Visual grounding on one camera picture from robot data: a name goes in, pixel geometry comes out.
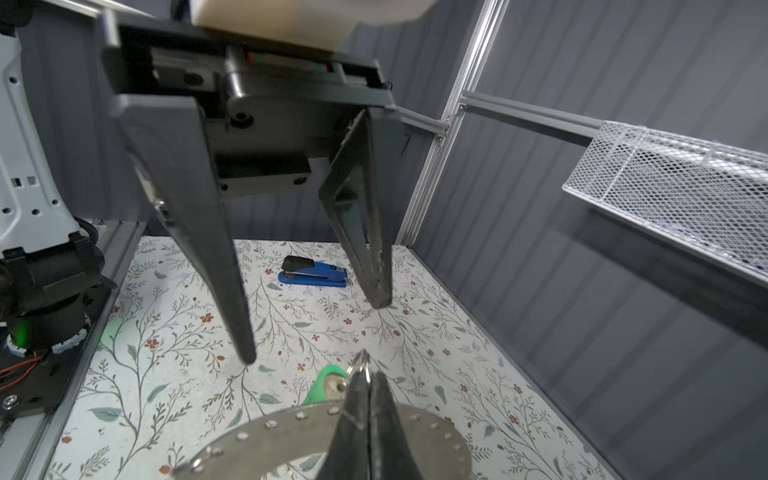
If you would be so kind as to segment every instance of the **aluminum rail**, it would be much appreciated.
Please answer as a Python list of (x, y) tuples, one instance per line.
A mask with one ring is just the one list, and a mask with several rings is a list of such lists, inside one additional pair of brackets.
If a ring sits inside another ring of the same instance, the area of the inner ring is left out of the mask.
[(468, 111), (584, 146), (598, 134), (603, 124), (596, 118), (474, 91), (464, 91), (460, 102), (467, 106)]
[(144, 15), (145, 17), (152, 16), (114, 0), (45, 0), (45, 2), (91, 18), (97, 18), (101, 15), (103, 8), (111, 8), (118, 12), (132, 13), (134, 15)]
[(471, 91), (477, 86), (488, 53), (496, 38), (504, 13), (507, 11), (507, 5), (509, 5), (509, 0), (485, 0), (483, 2), (480, 16), (464, 53), (461, 67), (458, 69), (451, 94), (448, 96), (448, 101), (442, 112), (441, 119), (450, 123), (449, 128), (445, 133), (445, 138), (435, 136), (432, 141), (422, 173), (419, 175), (419, 180), (416, 182), (408, 204), (408, 210), (406, 210), (406, 215), (403, 217), (400, 230), (397, 233), (396, 243), (410, 247), (416, 240), (416, 236), (419, 235), (419, 229), (421, 229), (429, 204), (432, 202), (432, 197), (445, 168), (445, 162), (448, 160), (458, 130), (462, 126), (464, 117), (460, 102), (462, 94), (465, 90)]
[(413, 127), (432, 132), (439, 137), (445, 136), (445, 133), (448, 131), (448, 126), (450, 125), (450, 123), (447, 121), (436, 120), (435, 118), (418, 114), (407, 108), (397, 107), (397, 111), (400, 112), (400, 116), (404, 124), (412, 125)]

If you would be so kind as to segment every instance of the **table surface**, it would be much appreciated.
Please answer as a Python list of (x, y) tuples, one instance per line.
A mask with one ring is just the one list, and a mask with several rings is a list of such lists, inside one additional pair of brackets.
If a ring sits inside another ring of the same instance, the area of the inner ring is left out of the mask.
[[(475, 478), (611, 478), (405, 247), (394, 300), (278, 281), (286, 255), (347, 267), (337, 243), (236, 240), (258, 360), (245, 366), (207, 288), (172, 239), (145, 237), (61, 436), (48, 480), (170, 477), (230, 429), (300, 403), (328, 364), (368, 349), (398, 402), (453, 422)], [(313, 455), (267, 478), (312, 478)]]

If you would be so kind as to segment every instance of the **screw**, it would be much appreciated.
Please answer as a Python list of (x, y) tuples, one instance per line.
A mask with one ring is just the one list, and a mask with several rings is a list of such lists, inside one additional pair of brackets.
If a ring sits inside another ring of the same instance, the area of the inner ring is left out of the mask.
[(9, 395), (5, 397), (2, 401), (2, 408), (4, 410), (10, 410), (13, 407), (18, 405), (18, 395)]

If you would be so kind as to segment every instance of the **stapler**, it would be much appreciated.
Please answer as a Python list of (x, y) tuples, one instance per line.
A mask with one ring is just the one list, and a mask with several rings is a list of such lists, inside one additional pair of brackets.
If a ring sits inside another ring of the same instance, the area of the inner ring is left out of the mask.
[(347, 273), (340, 266), (289, 255), (283, 260), (283, 271), (277, 278), (293, 285), (346, 286)]

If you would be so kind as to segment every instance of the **wire mesh basket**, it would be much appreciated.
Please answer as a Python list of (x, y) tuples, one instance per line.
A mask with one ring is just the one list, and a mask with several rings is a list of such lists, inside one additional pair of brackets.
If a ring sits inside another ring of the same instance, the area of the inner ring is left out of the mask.
[(606, 121), (563, 190), (768, 283), (768, 155)]

